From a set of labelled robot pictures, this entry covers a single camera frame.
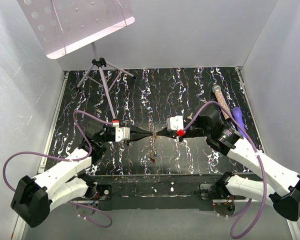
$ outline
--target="glittery microphone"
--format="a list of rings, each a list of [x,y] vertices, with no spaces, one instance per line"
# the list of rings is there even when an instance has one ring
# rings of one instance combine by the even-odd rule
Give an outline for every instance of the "glittery microphone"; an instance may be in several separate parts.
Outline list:
[[[230,112],[229,110],[229,107],[226,103],[226,100],[224,98],[224,95],[222,94],[222,91],[221,91],[221,87],[219,85],[214,85],[212,87],[212,92],[214,93],[215,97],[216,97],[216,100],[218,101],[219,104],[221,104],[222,107],[225,108],[225,110],[228,111],[228,113]],[[227,120],[229,118],[229,116],[223,111],[222,111],[222,114],[224,116],[224,119]]]

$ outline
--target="gray floor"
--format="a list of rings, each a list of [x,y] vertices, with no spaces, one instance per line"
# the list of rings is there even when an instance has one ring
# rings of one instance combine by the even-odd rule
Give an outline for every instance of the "gray floor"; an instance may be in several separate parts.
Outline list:
[[[243,203],[237,203],[237,209],[241,206]],[[238,223],[235,234],[246,229],[259,206],[258,202],[251,204],[251,208]],[[77,217],[75,207],[64,204],[51,212],[40,226],[27,226],[22,239],[230,240],[230,228],[235,220],[200,214],[194,209],[114,210],[110,214],[113,225],[103,229]],[[104,224],[108,221],[99,214],[95,214],[93,219]],[[291,240],[292,237],[287,221],[267,206],[256,226],[241,239]]]

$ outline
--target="white wall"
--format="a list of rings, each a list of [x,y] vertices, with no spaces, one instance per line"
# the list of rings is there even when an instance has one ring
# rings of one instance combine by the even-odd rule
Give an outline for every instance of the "white wall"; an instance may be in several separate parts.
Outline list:
[[[17,219],[3,164],[16,152],[44,150],[62,79],[61,67],[45,56],[18,2],[0,0],[0,240],[10,239]],[[16,187],[20,178],[36,173],[39,162],[17,157],[8,165],[8,180]]]
[[[124,68],[242,66],[277,0],[131,0],[135,22],[97,41]],[[58,60],[86,70],[90,46]]]
[[[266,152],[300,173],[300,0],[278,1],[243,79]]]

